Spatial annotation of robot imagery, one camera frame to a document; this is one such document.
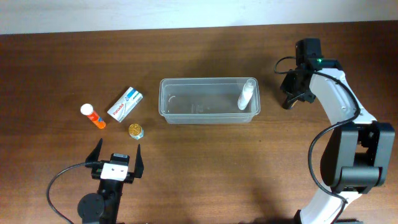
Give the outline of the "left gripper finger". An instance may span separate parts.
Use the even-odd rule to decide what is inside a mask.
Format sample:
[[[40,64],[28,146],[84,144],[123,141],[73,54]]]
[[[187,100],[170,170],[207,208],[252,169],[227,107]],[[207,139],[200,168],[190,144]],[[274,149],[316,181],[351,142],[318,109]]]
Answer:
[[[137,145],[136,160],[134,164],[134,178],[141,178],[144,172],[144,163],[141,156],[141,145]]]
[[[98,168],[101,165],[101,162],[98,160],[100,156],[100,151],[102,147],[103,139],[101,138],[96,147],[92,150],[92,152],[88,155],[85,160],[85,167],[87,168]]]

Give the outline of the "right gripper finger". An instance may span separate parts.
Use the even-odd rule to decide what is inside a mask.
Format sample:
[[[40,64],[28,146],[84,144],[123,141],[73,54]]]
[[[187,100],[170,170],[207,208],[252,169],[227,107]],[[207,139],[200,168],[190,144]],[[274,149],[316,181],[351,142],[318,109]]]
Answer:
[[[289,97],[294,97],[292,94],[290,94],[289,92],[284,92],[284,94],[285,94],[285,98],[287,97],[287,96],[289,96]]]
[[[297,101],[301,101],[301,102],[309,102],[311,103],[311,94],[310,93],[301,93],[298,95],[295,95],[290,102],[294,105]]]

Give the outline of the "black bottle white cap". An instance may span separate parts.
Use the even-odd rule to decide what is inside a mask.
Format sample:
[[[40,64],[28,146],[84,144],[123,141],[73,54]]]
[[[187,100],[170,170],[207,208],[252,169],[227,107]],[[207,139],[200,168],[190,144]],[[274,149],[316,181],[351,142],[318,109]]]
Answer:
[[[287,96],[284,102],[282,103],[282,107],[285,110],[291,110],[294,107],[294,104],[297,102],[296,97]]]

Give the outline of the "small gold-lid jar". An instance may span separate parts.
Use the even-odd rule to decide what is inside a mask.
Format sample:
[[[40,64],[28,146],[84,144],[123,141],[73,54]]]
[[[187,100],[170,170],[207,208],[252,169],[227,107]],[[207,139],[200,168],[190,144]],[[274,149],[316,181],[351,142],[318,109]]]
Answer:
[[[134,123],[129,126],[128,129],[130,137],[133,139],[140,139],[144,137],[144,130],[141,125]]]

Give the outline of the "white spray bottle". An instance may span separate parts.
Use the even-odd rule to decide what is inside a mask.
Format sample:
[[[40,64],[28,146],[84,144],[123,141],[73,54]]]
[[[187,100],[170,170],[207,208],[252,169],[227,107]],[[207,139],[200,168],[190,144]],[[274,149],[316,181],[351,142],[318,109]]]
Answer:
[[[237,102],[238,108],[241,111],[246,109],[249,101],[252,98],[255,87],[256,87],[256,82],[253,78],[248,79],[246,81],[246,83],[244,84],[241,94],[238,98],[238,102]]]

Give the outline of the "orange tube white cap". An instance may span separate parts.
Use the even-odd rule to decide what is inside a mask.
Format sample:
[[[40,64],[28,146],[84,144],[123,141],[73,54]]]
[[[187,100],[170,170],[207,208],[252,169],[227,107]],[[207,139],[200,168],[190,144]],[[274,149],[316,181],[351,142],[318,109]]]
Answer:
[[[106,123],[104,122],[102,117],[97,114],[91,104],[83,104],[80,108],[80,112],[81,114],[87,116],[88,119],[92,121],[99,129],[104,129],[106,127]]]

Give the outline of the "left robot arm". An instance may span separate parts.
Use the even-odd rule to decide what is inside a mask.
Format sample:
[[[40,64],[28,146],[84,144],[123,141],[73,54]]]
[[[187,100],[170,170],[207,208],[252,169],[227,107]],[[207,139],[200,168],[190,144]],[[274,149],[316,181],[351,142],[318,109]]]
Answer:
[[[116,223],[124,184],[132,184],[144,172],[140,146],[137,147],[134,170],[130,172],[129,155],[113,153],[108,161],[98,159],[102,143],[99,140],[86,158],[85,167],[91,169],[92,179],[99,180],[99,187],[78,203],[77,212],[83,223]]]

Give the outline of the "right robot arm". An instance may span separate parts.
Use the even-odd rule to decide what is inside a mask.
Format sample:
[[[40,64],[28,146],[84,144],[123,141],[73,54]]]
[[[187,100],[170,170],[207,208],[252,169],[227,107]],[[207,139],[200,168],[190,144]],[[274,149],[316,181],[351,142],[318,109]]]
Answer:
[[[318,190],[294,222],[341,223],[350,203],[384,184],[396,133],[363,107],[339,61],[322,55],[319,39],[298,41],[293,59],[296,68],[283,72],[282,107],[319,100],[331,124],[310,143],[308,169]]]

